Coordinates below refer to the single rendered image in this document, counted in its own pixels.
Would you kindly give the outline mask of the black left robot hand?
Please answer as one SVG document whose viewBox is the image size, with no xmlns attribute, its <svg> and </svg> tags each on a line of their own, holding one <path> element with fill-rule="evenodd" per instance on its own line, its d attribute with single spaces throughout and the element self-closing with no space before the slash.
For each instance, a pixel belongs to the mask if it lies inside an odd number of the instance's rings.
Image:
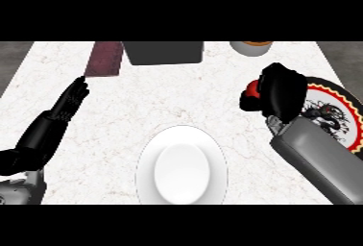
<svg viewBox="0 0 363 246">
<path fill-rule="evenodd" d="M 37 171 L 47 164 L 62 140 L 68 123 L 90 94 L 86 77 L 75 79 L 63 90 L 55 106 L 43 111 L 30 124 L 16 147 L 0 151 L 0 175 Z"/>
</svg>

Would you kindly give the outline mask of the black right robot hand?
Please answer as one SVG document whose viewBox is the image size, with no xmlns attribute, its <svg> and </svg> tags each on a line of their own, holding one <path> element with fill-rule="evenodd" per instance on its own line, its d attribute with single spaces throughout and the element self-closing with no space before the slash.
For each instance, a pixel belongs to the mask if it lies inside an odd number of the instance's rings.
<svg viewBox="0 0 363 246">
<path fill-rule="evenodd" d="M 288 69 L 279 62 L 261 72 L 258 81 L 260 97 L 239 96 L 239 108 L 260 111 L 266 117 L 276 116 L 283 124 L 300 115 L 308 91 L 307 77 Z"/>
</svg>

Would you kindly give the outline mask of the red tomato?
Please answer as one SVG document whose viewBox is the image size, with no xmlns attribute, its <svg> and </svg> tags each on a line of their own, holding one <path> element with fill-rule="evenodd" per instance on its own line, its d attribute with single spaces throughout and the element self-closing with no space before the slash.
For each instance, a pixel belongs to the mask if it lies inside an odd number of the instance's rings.
<svg viewBox="0 0 363 246">
<path fill-rule="evenodd" d="M 255 98 L 260 97 L 260 92 L 258 92 L 258 81 L 257 81 L 257 80 L 254 80 L 254 81 L 248 84 L 248 86 L 246 86 L 243 92 L 245 92 L 245 95 L 246 95 L 248 97 L 255 97 Z"/>
</svg>

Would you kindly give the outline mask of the red-rimmed dragon plate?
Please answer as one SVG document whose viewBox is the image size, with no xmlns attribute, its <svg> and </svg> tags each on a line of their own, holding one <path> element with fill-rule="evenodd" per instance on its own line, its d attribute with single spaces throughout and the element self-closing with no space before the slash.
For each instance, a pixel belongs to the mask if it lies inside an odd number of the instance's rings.
<svg viewBox="0 0 363 246">
<path fill-rule="evenodd" d="M 301 116 L 305 117 L 363 159 L 363 103 L 331 81 L 307 77 L 308 93 Z"/>
</svg>

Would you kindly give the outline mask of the plain white plate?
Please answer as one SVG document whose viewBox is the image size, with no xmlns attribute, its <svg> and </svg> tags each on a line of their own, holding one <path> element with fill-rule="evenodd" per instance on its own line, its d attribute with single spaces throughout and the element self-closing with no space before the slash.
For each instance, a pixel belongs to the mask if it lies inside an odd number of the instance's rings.
<svg viewBox="0 0 363 246">
<path fill-rule="evenodd" d="M 226 158 L 210 134 L 192 126 L 162 130 L 139 158 L 136 189 L 140 203 L 220 205 L 227 183 Z"/>
</svg>

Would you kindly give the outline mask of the grey cup with orange top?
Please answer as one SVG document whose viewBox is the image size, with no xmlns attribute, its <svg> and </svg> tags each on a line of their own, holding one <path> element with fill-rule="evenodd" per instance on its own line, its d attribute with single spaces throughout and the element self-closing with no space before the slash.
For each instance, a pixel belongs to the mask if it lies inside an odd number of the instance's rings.
<svg viewBox="0 0 363 246">
<path fill-rule="evenodd" d="M 243 56 L 260 57 L 269 52 L 273 43 L 270 41 L 232 41 L 230 45 Z"/>
</svg>

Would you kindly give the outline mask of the maroon block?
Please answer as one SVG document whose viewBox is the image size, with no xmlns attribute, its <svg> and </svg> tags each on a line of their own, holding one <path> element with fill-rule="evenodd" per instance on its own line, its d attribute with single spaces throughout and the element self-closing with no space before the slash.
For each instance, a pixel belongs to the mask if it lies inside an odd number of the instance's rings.
<svg viewBox="0 0 363 246">
<path fill-rule="evenodd" d="M 124 45 L 120 41 L 97 41 L 90 51 L 86 77 L 109 77 L 120 75 Z"/>
</svg>

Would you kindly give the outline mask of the dark grey box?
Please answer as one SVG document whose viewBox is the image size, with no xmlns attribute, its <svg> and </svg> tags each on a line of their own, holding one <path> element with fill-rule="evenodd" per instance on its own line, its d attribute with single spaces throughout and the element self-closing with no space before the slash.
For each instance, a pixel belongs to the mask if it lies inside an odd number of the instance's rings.
<svg viewBox="0 0 363 246">
<path fill-rule="evenodd" d="M 202 41 L 124 41 L 133 65 L 199 63 Z"/>
</svg>

